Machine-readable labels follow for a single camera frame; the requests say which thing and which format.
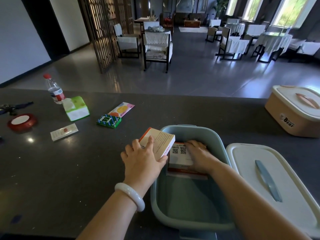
rug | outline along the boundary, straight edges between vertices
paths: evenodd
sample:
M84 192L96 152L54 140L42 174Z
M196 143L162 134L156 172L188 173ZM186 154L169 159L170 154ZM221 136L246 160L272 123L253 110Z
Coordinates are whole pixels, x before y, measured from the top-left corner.
M208 28L207 27L200 27L200 28L185 28L185 27L179 27L180 32L186 32L186 33L207 33Z

light blue plastic basin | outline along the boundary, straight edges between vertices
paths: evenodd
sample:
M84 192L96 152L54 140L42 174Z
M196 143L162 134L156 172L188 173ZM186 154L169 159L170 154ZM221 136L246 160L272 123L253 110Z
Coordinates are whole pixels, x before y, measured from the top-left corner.
M177 142L197 140L222 162L230 165L219 135L193 125L169 125L161 131L174 134ZM208 239L210 233L234 229L225 198L214 180L166 176L164 167L151 186L151 206L156 218L180 230L185 239Z

dark countertop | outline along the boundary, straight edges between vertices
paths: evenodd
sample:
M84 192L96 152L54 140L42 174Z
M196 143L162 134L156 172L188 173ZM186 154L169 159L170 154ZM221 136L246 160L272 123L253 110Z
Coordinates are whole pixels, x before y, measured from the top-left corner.
M287 134L264 108L266 99L65 92L82 96L90 116L75 124L79 132L57 142L50 132L70 125L63 107L47 91L0 89L0 104L34 101L19 114L32 113L38 125L18 134L0 116L0 231L12 234L76 237L124 179L120 152L148 127L189 124L217 132L225 146L252 143L277 150L310 193L320 200L320 141ZM96 120L121 102L136 106L116 129ZM179 239L151 210L137 213L127 239ZM22 215L18 223L10 223Z

painting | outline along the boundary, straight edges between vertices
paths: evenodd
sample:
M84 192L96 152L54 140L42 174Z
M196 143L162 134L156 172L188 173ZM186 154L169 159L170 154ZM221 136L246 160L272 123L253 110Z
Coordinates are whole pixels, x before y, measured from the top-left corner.
M193 13L195 0L177 0L176 12Z
M172 11L172 0L163 0L163 12Z
M206 13L208 0L199 0L197 13Z

green striped package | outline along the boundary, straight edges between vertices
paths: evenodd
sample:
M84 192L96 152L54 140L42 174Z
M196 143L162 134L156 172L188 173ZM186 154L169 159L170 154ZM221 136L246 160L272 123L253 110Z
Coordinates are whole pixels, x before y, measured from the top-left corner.
M115 129L120 124L121 120L122 119L120 117L104 114L100 119L98 119L97 124Z

